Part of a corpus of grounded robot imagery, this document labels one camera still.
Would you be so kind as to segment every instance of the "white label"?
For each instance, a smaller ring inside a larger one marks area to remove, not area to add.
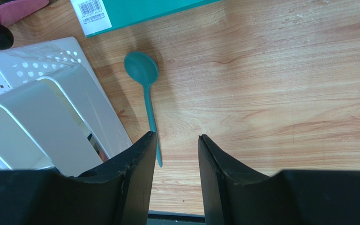
[[[87,36],[112,27],[102,0],[70,0]]]

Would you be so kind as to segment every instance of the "white container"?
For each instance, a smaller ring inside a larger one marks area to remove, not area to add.
[[[58,131],[60,136],[52,135]],[[67,142],[61,138],[65,132],[71,134]],[[132,145],[74,37],[0,51],[0,169],[54,164],[77,176],[102,163],[87,142],[89,134],[107,158]]]

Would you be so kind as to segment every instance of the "spoon handle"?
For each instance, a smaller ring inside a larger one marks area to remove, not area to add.
[[[152,110],[150,87],[144,88],[144,100],[145,100],[145,107],[147,108],[150,130],[157,134],[157,159],[158,159],[159,167],[162,167],[161,148],[159,146],[157,126],[155,125],[155,117],[154,117],[154,112]]]

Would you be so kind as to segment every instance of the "wooden table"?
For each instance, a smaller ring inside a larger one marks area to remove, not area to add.
[[[123,58],[156,60],[150,210],[203,214],[200,134],[268,175],[360,170],[360,1],[225,0],[86,39],[59,0],[10,29],[15,46],[75,36],[133,141],[149,126]]]

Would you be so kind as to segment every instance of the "spoon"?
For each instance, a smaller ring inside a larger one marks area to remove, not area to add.
[[[154,112],[152,110],[150,87],[157,81],[159,76],[158,66],[148,55],[142,52],[131,52],[127,54],[123,61],[125,70],[129,76],[140,83],[144,88],[145,107],[147,108],[148,122],[151,131],[157,133]],[[162,167],[161,148],[159,146],[157,133],[157,158],[159,166]]]

